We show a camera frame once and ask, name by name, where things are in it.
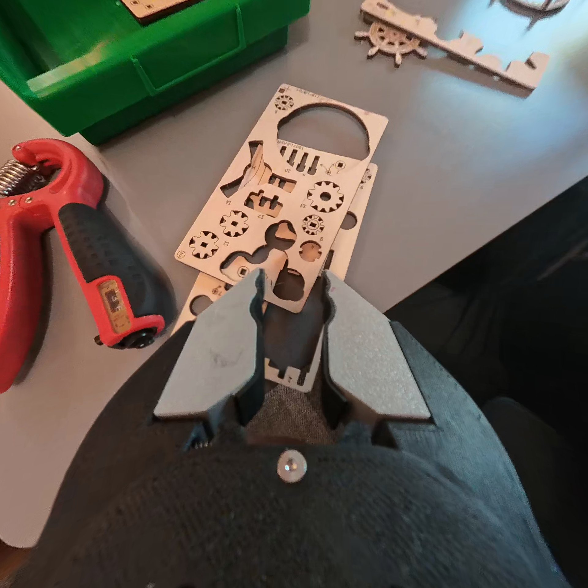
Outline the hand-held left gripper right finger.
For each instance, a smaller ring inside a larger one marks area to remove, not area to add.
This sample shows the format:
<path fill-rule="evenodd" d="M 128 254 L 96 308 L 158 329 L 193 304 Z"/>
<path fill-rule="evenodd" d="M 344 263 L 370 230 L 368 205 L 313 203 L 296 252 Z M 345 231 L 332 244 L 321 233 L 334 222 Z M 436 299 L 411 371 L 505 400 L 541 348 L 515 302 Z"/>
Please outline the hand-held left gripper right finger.
<path fill-rule="evenodd" d="M 335 273 L 323 276 L 321 405 L 329 427 L 429 422 L 430 409 L 391 322 Z"/>

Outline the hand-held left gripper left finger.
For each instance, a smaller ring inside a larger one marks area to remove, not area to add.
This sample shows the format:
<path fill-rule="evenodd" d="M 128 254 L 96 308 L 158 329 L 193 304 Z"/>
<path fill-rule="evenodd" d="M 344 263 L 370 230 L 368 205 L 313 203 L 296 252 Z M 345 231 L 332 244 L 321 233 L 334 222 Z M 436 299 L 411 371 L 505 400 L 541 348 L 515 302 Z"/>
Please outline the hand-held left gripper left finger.
<path fill-rule="evenodd" d="M 153 415 L 218 427 L 230 407 L 246 426 L 264 400 L 266 276 L 255 269 L 193 322 Z"/>

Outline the wooden sheet with square cutouts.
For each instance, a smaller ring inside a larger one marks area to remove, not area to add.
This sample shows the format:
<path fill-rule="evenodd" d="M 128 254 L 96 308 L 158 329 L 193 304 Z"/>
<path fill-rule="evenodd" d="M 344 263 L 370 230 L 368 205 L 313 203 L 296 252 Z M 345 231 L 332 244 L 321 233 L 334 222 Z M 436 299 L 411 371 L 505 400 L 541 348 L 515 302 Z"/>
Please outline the wooden sheet with square cutouts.
<path fill-rule="evenodd" d="M 341 227 L 339 229 L 329 251 L 330 262 L 324 264 L 324 269 L 328 269 L 342 281 L 345 279 L 349 268 L 377 172 L 378 167 L 376 164 L 369 164 L 366 168 L 362 182 L 357 188 L 357 192 L 346 214 L 355 218 L 355 224 L 350 228 Z M 196 320 L 198 312 L 192 310 L 192 303 L 197 298 L 204 297 L 210 303 L 214 303 L 222 298 L 231 286 L 229 283 L 200 272 L 171 330 L 171 335 L 175 334 L 185 323 Z M 313 348 L 312 362 L 301 369 L 287 366 L 282 375 L 277 367 L 270 364 L 270 359 L 267 357 L 265 359 L 265 378 L 276 384 L 297 390 L 298 392 L 309 393 L 318 374 L 322 352 L 322 338 L 323 331 L 321 330 L 318 342 Z"/>

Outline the wooden sheet with gear cutouts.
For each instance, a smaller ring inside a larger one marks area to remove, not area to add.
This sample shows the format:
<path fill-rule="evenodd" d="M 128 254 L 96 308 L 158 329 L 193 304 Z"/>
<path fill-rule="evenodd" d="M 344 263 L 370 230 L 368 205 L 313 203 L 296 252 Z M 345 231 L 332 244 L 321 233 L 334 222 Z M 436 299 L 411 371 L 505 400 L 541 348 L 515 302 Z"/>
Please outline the wooden sheet with gear cutouts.
<path fill-rule="evenodd" d="M 278 140 L 284 121 L 313 107 L 344 112 L 367 137 L 354 159 Z M 260 266 L 265 300 L 299 313 L 319 276 L 387 126 L 380 114 L 282 84 L 182 239 L 175 258 L 233 285 L 253 271 L 247 257 L 267 246 L 271 227 L 291 225 L 293 244 Z"/>

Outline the person's dark clothing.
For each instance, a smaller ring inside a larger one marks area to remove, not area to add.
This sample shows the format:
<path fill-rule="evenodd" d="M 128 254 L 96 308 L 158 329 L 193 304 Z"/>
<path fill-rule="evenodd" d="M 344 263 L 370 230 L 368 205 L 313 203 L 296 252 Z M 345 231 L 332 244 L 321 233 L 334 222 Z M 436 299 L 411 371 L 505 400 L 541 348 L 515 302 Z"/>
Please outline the person's dark clothing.
<path fill-rule="evenodd" d="M 587 587 L 587 178 L 385 314 L 481 408 L 558 566 Z"/>

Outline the red hand grip strengthener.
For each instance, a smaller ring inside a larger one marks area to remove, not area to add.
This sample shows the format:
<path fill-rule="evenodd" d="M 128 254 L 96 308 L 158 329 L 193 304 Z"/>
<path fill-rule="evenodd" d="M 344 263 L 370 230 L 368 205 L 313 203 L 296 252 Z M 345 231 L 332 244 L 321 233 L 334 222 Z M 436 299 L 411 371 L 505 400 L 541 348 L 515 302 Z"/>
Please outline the red hand grip strengthener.
<path fill-rule="evenodd" d="M 55 229 L 98 342 L 142 349 L 169 324 L 162 278 L 100 208 L 104 178 L 79 149 L 33 139 L 1 167 L 1 392 L 29 355 L 42 310 L 42 234 Z"/>

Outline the green plastic storage bin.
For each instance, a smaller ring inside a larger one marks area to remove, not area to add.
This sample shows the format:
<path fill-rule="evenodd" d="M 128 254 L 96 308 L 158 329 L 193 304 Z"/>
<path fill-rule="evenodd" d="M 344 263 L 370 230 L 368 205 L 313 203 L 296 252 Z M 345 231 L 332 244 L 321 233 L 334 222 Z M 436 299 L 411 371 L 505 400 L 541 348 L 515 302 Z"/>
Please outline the green plastic storage bin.
<path fill-rule="evenodd" d="M 99 145 L 281 50 L 310 1 L 201 1 L 142 25 L 119 1 L 1 1 L 1 80 Z"/>

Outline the wooden ship wheel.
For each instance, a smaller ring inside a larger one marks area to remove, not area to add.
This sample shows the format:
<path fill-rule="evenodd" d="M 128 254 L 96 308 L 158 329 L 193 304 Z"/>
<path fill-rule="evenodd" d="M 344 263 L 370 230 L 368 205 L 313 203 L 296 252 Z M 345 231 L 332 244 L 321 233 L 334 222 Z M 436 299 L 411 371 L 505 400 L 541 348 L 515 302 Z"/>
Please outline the wooden ship wheel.
<path fill-rule="evenodd" d="M 428 49 L 421 44 L 421 40 L 378 22 L 372 22 L 365 31 L 356 31 L 354 39 L 369 42 L 367 59 L 379 54 L 389 56 L 393 58 L 395 67 L 401 66 L 405 55 L 415 54 L 422 59 L 428 56 Z"/>

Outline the jagged wooden sheet strip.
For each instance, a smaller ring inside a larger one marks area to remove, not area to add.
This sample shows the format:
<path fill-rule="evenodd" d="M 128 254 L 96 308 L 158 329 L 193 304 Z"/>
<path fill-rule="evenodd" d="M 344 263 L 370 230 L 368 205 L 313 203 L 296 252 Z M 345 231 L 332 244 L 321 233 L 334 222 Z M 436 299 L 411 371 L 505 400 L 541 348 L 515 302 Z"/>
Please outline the jagged wooden sheet strip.
<path fill-rule="evenodd" d="M 526 98 L 537 90 L 550 62 L 548 54 L 534 51 L 524 60 L 504 64 L 500 57 L 486 52 L 483 41 L 475 35 L 461 31 L 457 38 L 445 40 L 438 35 L 435 19 L 409 13 L 391 1 L 362 1 L 360 14 L 367 29 L 372 22 L 400 29 L 421 40 L 428 53 L 434 49 L 462 66 L 464 73 L 458 77 L 514 96 Z"/>

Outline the wooden sheet piece with holes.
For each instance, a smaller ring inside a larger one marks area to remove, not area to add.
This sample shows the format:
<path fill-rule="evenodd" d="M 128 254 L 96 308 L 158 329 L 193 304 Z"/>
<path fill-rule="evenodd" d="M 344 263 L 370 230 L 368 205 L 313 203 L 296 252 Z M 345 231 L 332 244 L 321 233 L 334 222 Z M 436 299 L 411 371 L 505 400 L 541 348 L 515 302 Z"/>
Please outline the wooden sheet piece with holes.
<path fill-rule="evenodd" d="M 200 1 L 119 1 L 140 24 L 146 25 L 187 9 Z"/>

